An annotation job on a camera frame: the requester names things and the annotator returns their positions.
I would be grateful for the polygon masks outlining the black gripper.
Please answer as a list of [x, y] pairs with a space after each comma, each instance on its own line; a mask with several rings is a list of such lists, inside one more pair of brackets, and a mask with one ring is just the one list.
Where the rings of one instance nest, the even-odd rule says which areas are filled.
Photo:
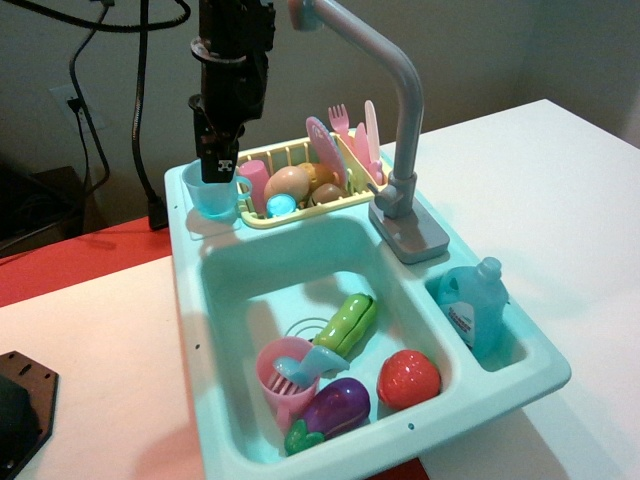
[[268, 55], [249, 50], [225, 58], [205, 48], [193, 48], [191, 53], [201, 64], [200, 92], [189, 99], [201, 178], [206, 184], [230, 183], [245, 124], [262, 116]]

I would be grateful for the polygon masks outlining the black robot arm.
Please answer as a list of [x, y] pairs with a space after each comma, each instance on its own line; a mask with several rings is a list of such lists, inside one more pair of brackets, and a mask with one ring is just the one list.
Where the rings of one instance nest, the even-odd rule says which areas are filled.
[[200, 91], [189, 98], [200, 175], [229, 183], [245, 124], [262, 116], [273, 48], [275, 9], [263, 1], [201, 1], [191, 41], [200, 62]]

